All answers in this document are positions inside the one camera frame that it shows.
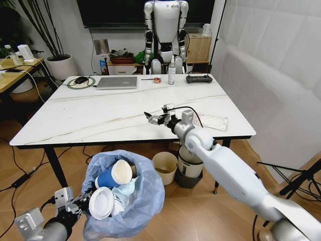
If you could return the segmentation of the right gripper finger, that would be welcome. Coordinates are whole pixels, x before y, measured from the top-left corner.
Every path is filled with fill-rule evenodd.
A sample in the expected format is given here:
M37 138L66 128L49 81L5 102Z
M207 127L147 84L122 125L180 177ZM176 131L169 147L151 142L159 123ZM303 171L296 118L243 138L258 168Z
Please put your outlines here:
M148 122L153 125L167 125L166 117L164 116L150 116Z
M144 115L147 119L162 119L167 117L166 113L163 113L161 115L152 115L151 113L144 112Z

